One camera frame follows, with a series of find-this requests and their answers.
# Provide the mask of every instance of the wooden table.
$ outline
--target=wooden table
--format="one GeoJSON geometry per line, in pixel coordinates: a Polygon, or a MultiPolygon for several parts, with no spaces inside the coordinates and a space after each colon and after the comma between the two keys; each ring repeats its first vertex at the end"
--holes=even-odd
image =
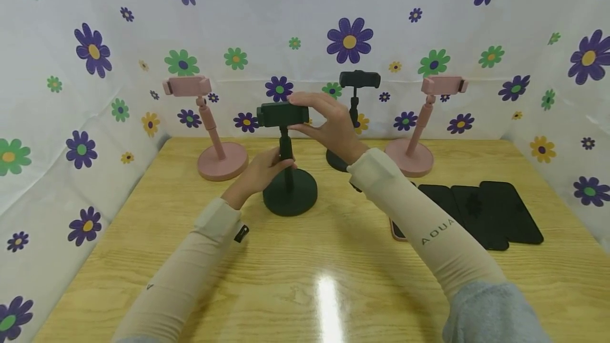
{"type": "MultiPolygon", "coordinates": [[[[239,139],[250,158],[277,139],[239,139]]],[[[369,141],[383,148],[386,141],[369,141]]],[[[610,260],[529,162],[507,141],[424,141],[436,157],[417,184],[513,183],[545,236],[492,252],[537,311],[554,342],[610,334],[610,260]]],[[[170,139],[37,335],[39,342],[108,342],[142,288],[230,182],[206,182],[195,162],[206,139],[170,139]]],[[[448,304],[388,218],[332,170],[316,142],[293,139],[318,182],[304,215],[270,214],[261,195],[243,208],[248,244],[234,244],[220,278],[181,341],[434,342],[448,304]]]]}

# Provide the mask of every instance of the pink pole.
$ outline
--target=pink pole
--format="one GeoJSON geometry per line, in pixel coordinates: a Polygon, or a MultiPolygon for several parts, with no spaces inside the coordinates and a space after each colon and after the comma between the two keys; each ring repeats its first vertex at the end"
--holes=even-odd
{"type": "Polygon", "coordinates": [[[218,160],[221,161],[226,159],[225,151],[222,149],[222,143],[220,142],[218,132],[216,131],[216,122],[214,122],[212,110],[210,110],[205,99],[201,96],[199,96],[195,102],[197,103],[197,106],[199,106],[199,114],[201,115],[205,129],[210,135],[210,139],[212,139],[212,144],[218,155],[218,160]]]}

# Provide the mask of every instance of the floral wallpaper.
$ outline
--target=floral wallpaper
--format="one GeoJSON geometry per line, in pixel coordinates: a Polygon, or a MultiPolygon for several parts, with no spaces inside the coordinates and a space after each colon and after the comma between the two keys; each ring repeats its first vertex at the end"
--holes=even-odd
{"type": "Polygon", "coordinates": [[[33,339],[166,138],[206,135],[196,98],[165,95],[170,76],[210,78],[221,136],[276,138],[260,103],[349,106],[341,71],[377,71],[356,132],[400,138],[422,79],[461,75],[468,91],[437,96],[423,138],[514,141],[610,251],[603,0],[0,1],[0,343],[33,339]]]}

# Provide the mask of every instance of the flower center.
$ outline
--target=flower center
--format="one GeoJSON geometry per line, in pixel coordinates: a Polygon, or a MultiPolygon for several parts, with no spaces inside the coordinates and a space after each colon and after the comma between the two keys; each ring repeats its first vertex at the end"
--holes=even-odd
{"type": "Polygon", "coordinates": [[[15,161],[15,153],[11,152],[11,151],[7,151],[2,155],[2,160],[7,162],[7,163],[11,163],[13,161],[15,161]]]}
{"type": "Polygon", "coordinates": [[[585,187],[585,189],[583,189],[582,191],[587,196],[595,196],[595,195],[597,195],[597,192],[595,191],[595,188],[585,187]]]}
{"type": "Polygon", "coordinates": [[[84,144],[79,144],[79,146],[76,147],[76,152],[78,153],[78,155],[86,154],[87,146],[85,146],[84,144]]]}
{"type": "Polygon", "coordinates": [[[93,57],[93,59],[100,59],[100,50],[94,44],[89,45],[89,55],[93,57]]]}
{"type": "Polygon", "coordinates": [[[0,331],[4,332],[10,330],[11,327],[14,326],[15,322],[17,322],[17,316],[7,315],[6,318],[0,322],[0,331]]]}
{"type": "Polygon", "coordinates": [[[357,42],[356,37],[349,34],[344,38],[344,47],[346,49],[353,49],[356,46],[356,42],[357,42]]]}
{"type": "Polygon", "coordinates": [[[593,50],[587,51],[587,53],[582,55],[581,63],[584,66],[590,66],[595,62],[596,57],[597,57],[597,55],[595,54],[595,51],[593,51],[593,50]]]}
{"type": "Polygon", "coordinates": [[[93,229],[93,222],[91,220],[87,220],[87,222],[83,226],[83,231],[89,232],[92,229],[93,229]]]}

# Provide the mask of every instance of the black pole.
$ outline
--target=black pole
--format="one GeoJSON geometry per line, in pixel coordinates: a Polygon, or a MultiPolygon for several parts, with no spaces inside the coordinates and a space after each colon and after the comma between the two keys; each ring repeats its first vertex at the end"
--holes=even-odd
{"type": "MultiPolygon", "coordinates": [[[[288,136],[288,128],[286,126],[280,126],[280,160],[292,159],[292,142],[288,136]]],[[[294,178],[292,177],[292,167],[288,167],[284,170],[284,182],[286,184],[286,192],[292,192],[294,190],[294,178]]]]}

